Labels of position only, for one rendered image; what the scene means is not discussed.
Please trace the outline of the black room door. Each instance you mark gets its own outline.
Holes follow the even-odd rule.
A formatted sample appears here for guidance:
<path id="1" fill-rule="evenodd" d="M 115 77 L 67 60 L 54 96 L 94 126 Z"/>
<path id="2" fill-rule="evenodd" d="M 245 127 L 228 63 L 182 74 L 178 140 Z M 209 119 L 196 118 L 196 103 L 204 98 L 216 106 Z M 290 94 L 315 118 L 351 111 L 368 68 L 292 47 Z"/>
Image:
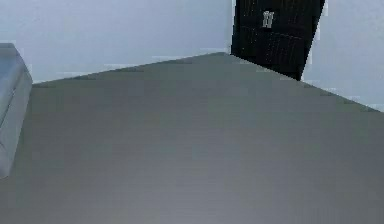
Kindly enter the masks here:
<path id="1" fill-rule="evenodd" d="M 325 0 L 235 0 L 231 54 L 300 81 Z M 263 28 L 263 12 L 274 13 Z"/>

